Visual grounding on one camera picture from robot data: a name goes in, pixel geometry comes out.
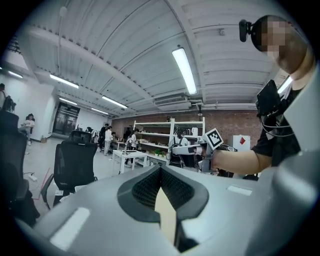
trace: white wall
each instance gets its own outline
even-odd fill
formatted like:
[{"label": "white wall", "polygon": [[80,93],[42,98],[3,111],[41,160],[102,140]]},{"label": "white wall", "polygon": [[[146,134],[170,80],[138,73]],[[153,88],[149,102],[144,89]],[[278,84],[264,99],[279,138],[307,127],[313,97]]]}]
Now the white wall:
[{"label": "white wall", "polygon": [[42,136],[48,137],[52,112],[57,103],[54,86],[39,84],[30,77],[20,79],[3,73],[0,74],[0,83],[5,84],[6,95],[10,95],[16,103],[14,113],[19,116],[18,127],[32,113],[35,126],[31,138],[41,140]]},{"label": "white wall", "polygon": [[111,121],[111,119],[105,116],[81,108],[78,118],[76,120],[75,127],[77,128],[79,125],[79,127],[82,128],[84,131],[87,129],[87,127],[91,127],[94,130],[100,131],[101,127],[105,123],[111,125]]}]

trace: backpack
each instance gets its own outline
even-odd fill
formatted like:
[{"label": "backpack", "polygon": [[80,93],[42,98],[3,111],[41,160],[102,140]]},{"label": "backpack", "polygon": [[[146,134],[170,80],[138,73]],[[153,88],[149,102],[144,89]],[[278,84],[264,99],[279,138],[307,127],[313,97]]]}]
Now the backpack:
[{"label": "backpack", "polygon": [[6,94],[4,92],[2,92],[5,99],[3,102],[3,106],[2,106],[2,110],[4,111],[8,111],[8,112],[15,112],[15,106],[17,105],[16,103],[14,103],[13,99],[8,95],[6,96]]}]

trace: brick wall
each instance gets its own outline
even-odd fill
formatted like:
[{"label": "brick wall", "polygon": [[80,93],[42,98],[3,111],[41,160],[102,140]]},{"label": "brick wall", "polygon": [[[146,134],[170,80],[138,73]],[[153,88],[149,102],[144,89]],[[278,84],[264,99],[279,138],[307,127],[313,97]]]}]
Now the brick wall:
[{"label": "brick wall", "polygon": [[[261,124],[257,118],[256,111],[248,110],[215,110],[204,111],[203,117],[205,117],[205,131],[210,131],[213,128],[217,128],[223,140],[227,142],[228,138],[232,135],[249,135],[250,146],[253,147],[260,137]],[[112,120],[112,131],[117,135],[122,136],[124,128],[133,126],[135,120],[138,123],[148,122],[166,122],[167,116],[175,118],[177,122],[183,121],[198,121],[199,117],[196,112],[186,112],[177,114],[156,114],[156,115],[143,115],[130,118],[114,119]]]}]

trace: red sign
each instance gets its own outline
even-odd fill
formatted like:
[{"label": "red sign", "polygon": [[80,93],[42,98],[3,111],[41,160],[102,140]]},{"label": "red sign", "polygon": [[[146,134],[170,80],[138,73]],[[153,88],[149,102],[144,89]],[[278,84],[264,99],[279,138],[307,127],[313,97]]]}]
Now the red sign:
[{"label": "red sign", "polygon": [[244,137],[241,137],[240,144],[243,145],[245,142],[246,142],[246,140],[244,139]]}]

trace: light strip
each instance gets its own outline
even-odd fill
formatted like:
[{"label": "light strip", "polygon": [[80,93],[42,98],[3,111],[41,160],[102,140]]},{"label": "light strip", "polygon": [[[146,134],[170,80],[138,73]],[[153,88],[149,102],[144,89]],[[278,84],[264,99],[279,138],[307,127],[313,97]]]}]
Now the light strip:
[{"label": "light strip", "polygon": [[179,48],[174,51],[172,51],[172,55],[178,64],[178,67],[181,71],[181,74],[183,76],[184,82],[186,84],[186,87],[189,91],[189,94],[196,94],[197,89],[195,85],[195,80],[191,72],[191,67],[185,52],[185,49]]},{"label": "light strip", "polygon": [[116,101],[114,101],[113,99],[110,99],[110,98],[108,98],[108,97],[106,97],[106,96],[102,96],[102,99],[104,99],[104,100],[106,100],[106,101],[108,101],[108,102],[111,102],[111,103],[113,103],[113,104],[116,104],[116,105],[118,105],[118,106],[120,106],[120,107],[122,107],[122,108],[124,108],[124,109],[127,109],[127,108],[128,108],[127,106],[122,105],[121,103],[116,102]]},{"label": "light strip", "polygon": [[95,109],[95,108],[91,108],[92,110],[94,110],[94,111],[97,111],[97,112],[100,112],[100,113],[103,113],[103,114],[106,114],[106,115],[109,115],[108,113],[106,113],[106,112],[103,112],[103,111],[101,111],[101,110],[98,110],[98,109]]},{"label": "light strip", "polygon": [[73,82],[69,82],[68,80],[62,79],[62,78],[60,78],[60,77],[58,77],[58,76],[56,76],[56,75],[54,75],[54,74],[50,74],[50,77],[51,77],[52,79],[54,79],[54,80],[57,80],[57,81],[59,81],[59,82],[61,82],[61,83],[66,84],[66,85],[68,85],[68,86],[72,86],[72,87],[74,87],[74,88],[79,89],[79,85],[77,85],[77,84],[75,84],[75,83],[73,83]]},{"label": "light strip", "polygon": [[67,99],[64,99],[64,98],[59,98],[59,99],[60,99],[60,101],[63,101],[63,102],[68,102],[68,103],[73,104],[73,105],[78,105],[77,103],[72,102],[72,101],[67,100]]},{"label": "light strip", "polygon": [[11,75],[13,75],[13,76],[15,76],[15,77],[17,77],[17,78],[24,78],[22,75],[17,74],[17,73],[12,72],[12,71],[8,71],[8,73],[11,74]]},{"label": "light strip", "polygon": [[292,78],[288,76],[284,83],[278,89],[278,94],[282,93],[291,84],[292,81]]}]

